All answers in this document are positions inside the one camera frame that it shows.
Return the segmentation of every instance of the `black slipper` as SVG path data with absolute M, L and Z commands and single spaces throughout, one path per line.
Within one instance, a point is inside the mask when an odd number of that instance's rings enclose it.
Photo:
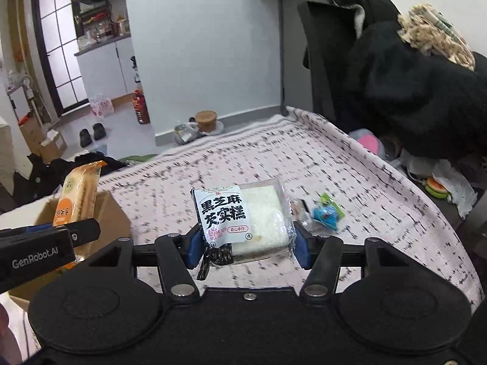
M 103 124 L 95 123 L 93 125 L 93 138 L 95 140 L 103 139 L 106 135 L 107 133 L 105 132 L 105 128 L 103 127 Z
M 91 139 L 91 136 L 89 135 L 88 129 L 83 129 L 79 133 L 79 144 L 81 145 L 82 148 L 89 146 L 93 140 Z

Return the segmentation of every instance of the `metal bolt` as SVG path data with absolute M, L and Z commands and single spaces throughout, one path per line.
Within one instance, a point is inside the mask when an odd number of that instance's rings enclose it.
M 311 284 L 304 289 L 304 293 L 308 296 L 318 298 L 325 296 L 328 293 L 328 288 L 321 284 Z
M 252 292 L 247 292 L 246 294 L 243 294 L 243 298 L 245 300 L 256 300 L 257 295 L 253 294 Z
M 176 296 L 190 296 L 194 292 L 194 287 L 189 284 L 177 284 L 172 286 L 171 292 Z

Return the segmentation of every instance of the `white floor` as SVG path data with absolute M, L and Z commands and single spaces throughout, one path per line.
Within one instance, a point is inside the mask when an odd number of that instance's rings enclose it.
M 97 122 L 103 123 L 107 136 L 104 139 L 95 141 L 93 139 L 93 125 Z M 79 133 L 82 129 L 88 129 L 92 136 L 93 143 L 86 148 L 79 144 Z M 116 108 L 114 114 L 97 119 L 89 113 L 72 122 L 65 123 L 58 127 L 64 137 L 67 150 L 63 159 L 68 159 L 83 150 L 93 151 L 107 146 L 107 155 L 120 159 L 130 155 L 159 154 L 172 145 L 157 147 L 155 145 L 154 129 L 150 124 L 141 125 L 137 122 L 135 111 L 131 103 L 124 103 Z

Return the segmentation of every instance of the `red bottle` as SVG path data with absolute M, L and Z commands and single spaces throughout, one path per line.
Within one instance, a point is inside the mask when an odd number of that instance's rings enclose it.
M 147 105 L 145 104 L 145 97 L 141 91 L 135 91 L 132 98 L 132 104 L 139 123 L 141 125 L 150 123 L 149 112 L 147 111 Z

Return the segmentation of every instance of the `black door frame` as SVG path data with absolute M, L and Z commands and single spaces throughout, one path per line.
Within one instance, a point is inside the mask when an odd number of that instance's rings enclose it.
M 40 17 L 40 9 L 39 9 L 39 0 L 31 0 L 31 3 L 32 3 L 33 29 L 36 36 L 37 50 L 39 52 L 40 64 L 42 66 L 42 71 L 44 73 L 44 77 L 46 80 L 47 89 L 49 90 L 49 94 L 51 95 L 51 99 L 53 100 L 56 113 L 58 114 L 58 116 L 61 116 L 62 114 L 71 111 L 72 109 L 85 105 L 86 103 L 88 103 L 88 99 L 81 100 L 80 102 L 77 102 L 67 108 L 63 107 L 61 103 L 61 99 L 59 98 L 58 89 L 56 88 L 56 85 L 54 83 L 53 73 L 51 71 L 51 66 L 49 64 L 46 46 L 44 44 L 44 34 L 42 33 L 42 23 L 40 21 L 41 17 Z M 67 66 L 66 66 L 66 70 L 69 76 L 69 69 Z

